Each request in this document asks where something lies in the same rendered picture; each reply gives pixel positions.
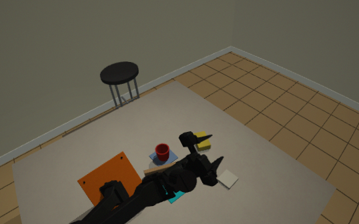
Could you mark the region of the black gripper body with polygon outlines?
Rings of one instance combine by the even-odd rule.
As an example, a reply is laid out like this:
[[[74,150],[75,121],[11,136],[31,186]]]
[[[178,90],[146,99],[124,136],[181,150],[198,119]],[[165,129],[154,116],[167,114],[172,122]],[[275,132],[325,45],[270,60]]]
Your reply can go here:
[[[179,136],[179,140],[183,145],[183,147],[187,147],[190,150],[191,152],[190,154],[197,151],[196,148],[194,147],[194,145],[196,144],[196,138],[194,137],[194,134],[191,131],[182,133]],[[187,157],[190,154],[186,155],[186,157],[184,157],[180,161],[177,161],[175,164],[177,164],[181,169],[184,169],[184,166],[186,166],[188,162]],[[218,183],[218,180],[216,179],[213,171],[209,171],[207,174],[200,176],[200,179],[202,180],[202,183],[204,185],[214,186],[215,184]]]

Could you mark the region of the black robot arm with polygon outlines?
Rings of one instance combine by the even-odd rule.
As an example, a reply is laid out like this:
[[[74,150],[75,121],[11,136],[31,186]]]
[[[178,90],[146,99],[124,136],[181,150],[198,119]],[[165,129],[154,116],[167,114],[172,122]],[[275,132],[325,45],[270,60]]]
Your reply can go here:
[[[169,200],[178,191],[192,191],[196,187],[196,178],[207,174],[213,165],[205,154],[200,155],[197,151],[187,159],[184,169],[174,164],[161,173],[146,175],[131,197],[121,181],[105,182],[99,188],[104,198],[81,221],[71,224],[125,224],[145,207]]]

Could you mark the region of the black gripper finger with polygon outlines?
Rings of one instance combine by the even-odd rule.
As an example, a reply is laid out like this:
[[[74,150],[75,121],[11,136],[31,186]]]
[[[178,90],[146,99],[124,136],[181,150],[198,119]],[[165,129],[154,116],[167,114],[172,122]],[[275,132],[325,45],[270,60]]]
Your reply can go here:
[[[202,141],[205,141],[206,139],[209,139],[212,136],[213,135],[208,135],[208,136],[204,136],[204,137],[197,137],[196,135],[194,135],[194,137],[196,138],[196,144],[200,144]]]
[[[223,159],[223,158],[224,158],[224,157],[220,157],[220,158],[218,158],[217,160],[215,160],[215,161],[212,163],[213,167],[212,167],[212,169],[211,169],[210,171],[213,171],[215,177],[217,177],[217,175],[216,175],[216,174],[217,174],[217,169],[218,169],[220,163],[222,162],[222,159]]]

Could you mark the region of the yellow rectangular block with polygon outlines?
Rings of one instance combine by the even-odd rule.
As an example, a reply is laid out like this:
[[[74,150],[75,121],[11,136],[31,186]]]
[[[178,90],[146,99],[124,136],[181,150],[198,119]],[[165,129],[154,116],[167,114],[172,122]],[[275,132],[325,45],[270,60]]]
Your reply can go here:
[[[207,136],[205,131],[199,132],[199,133],[194,133],[194,135],[196,135],[197,137],[204,137]],[[205,141],[202,141],[200,144],[196,144],[197,148],[199,151],[204,150],[204,149],[209,149],[211,146],[211,143],[209,141],[209,139],[206,139]]]

